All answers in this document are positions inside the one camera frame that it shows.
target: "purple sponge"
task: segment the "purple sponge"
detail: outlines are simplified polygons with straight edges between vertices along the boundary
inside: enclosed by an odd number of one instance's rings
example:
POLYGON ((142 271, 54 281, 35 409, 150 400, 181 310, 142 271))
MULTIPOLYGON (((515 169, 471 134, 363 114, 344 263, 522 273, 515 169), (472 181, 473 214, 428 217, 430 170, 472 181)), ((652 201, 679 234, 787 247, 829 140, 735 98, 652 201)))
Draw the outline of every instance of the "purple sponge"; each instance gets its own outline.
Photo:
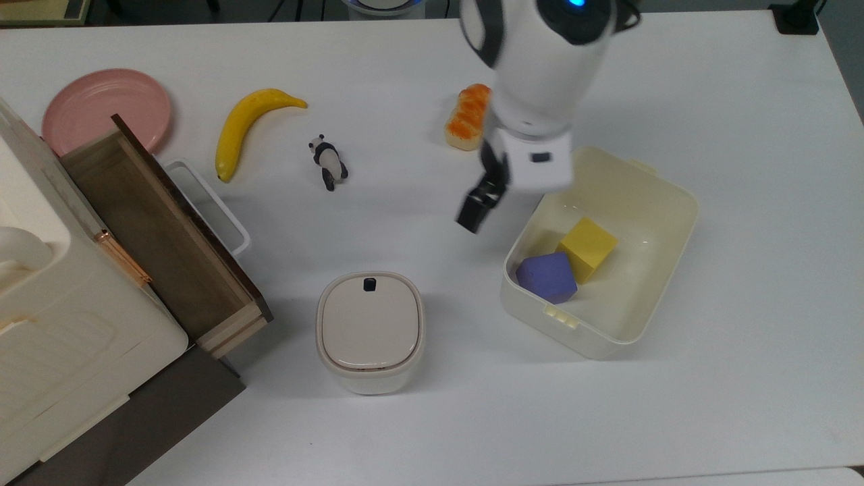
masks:
POLYGON ((522 288, 553 304, 567 302, 576 293, 576 280, 565 252, 522 260, 516 279, 522 288))

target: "yellow cube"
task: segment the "yellow cube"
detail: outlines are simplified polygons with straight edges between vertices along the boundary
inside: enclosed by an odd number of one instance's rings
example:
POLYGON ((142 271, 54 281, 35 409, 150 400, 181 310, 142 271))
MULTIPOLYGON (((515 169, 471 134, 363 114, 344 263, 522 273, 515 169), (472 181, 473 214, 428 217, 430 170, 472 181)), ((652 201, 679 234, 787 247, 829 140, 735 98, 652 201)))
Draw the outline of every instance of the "yellow cube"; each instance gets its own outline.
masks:
POLYGON ((618 239, 591 221, 582 218, 558 243, 557 252, 565 252, 576 283, 584 284, 597 267, 618 245, 618 239))

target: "toy bread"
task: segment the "toy bread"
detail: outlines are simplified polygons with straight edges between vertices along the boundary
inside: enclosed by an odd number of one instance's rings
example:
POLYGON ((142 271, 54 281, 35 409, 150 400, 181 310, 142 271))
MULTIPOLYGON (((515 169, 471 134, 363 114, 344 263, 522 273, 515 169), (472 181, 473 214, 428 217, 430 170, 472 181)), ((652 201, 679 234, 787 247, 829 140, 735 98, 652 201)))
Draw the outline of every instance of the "toy bread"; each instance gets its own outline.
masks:
POLYGON ((492 90, 486 85, 474 84, 459 93, 456 107, 444 126, 447 143, 461 150, 475 150, 483 139, 483 118, 492 90))

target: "yellow banana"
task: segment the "yellow banana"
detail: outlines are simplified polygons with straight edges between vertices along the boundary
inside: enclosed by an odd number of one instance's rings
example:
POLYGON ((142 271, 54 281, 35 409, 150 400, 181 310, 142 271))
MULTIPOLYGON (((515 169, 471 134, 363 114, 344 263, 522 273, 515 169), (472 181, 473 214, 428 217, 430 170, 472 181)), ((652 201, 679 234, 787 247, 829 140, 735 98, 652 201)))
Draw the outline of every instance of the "yellow banana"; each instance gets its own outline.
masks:
POLYGON ((268 88, 247 95, 234 106, 225 120, 222 134, 219 135, 219 145, 216 147, 216 174, 220 181, 228 182, 234 177, 243 139, 255 120, 266 112, 285 106, 306 108, 307 105, 302 99, 275 88, 268 88))

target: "toy panda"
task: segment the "toy panda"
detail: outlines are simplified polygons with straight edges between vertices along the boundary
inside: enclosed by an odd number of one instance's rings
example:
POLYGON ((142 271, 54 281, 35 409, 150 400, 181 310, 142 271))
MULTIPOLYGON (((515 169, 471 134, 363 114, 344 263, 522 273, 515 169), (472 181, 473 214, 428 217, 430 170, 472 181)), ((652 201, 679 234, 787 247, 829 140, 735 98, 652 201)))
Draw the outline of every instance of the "toy panda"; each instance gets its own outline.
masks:
POLYGON ((327 190, 331 192, 336 190, 335 182, 348 177, 348 169, 339 159, 336 147, 325 142, 323 135, 319 135, 309 142, 309 150, 314 154, 315 163, 321 166, 321 177, 324 178, 327 190))

